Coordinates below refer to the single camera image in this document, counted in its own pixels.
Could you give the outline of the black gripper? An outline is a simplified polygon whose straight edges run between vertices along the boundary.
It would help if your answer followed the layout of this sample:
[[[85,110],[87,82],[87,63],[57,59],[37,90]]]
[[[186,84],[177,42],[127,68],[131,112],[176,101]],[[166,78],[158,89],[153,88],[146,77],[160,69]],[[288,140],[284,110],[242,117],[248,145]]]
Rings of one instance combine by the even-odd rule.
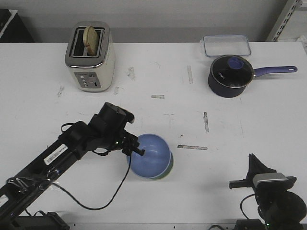
[[[131,156],[133,152],[143,156],[145,150],[135,146],[139,146],[138,137],[123,129],[100,138],[95,149],[122,150],[126,156]]]
[[[230,189],[250,188],[255,199],[276,199],[288,192],[297,177],[286,176],[265,166],[253,153],[248,156],[248,173],[242,180],[229,182]]]

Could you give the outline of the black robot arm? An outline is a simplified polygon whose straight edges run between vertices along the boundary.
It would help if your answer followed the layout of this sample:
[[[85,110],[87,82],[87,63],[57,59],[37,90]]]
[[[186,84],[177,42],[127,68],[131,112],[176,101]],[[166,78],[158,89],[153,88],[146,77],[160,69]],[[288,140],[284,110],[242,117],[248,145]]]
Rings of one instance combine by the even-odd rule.
[[[229,182],[229,188],[252,188],[254,193],[243,198],[255,197],[257,211],[264,223],[257,218],[238,219],[236,230],[302,230],[300,221],[307,215],[307,206],[297,194],[290,192],[297,178],[285,176],[265,166],[254,154],[248,156],[248,172],[244,179]]]
[[[134,115],[111,103],[105,103],[98,114],[86,124],[79,121],[71,126],[45,151],[37,156],[0,189],[7,199],[0,206],[2,230],[68,230],[69,225],[55,212],[41,216],[21,216],[43,192],[87,152],[102,148],[106,156],[110,151],[121,150],[131,156],[144,155],[138,138],[125,130],[133,123]]]

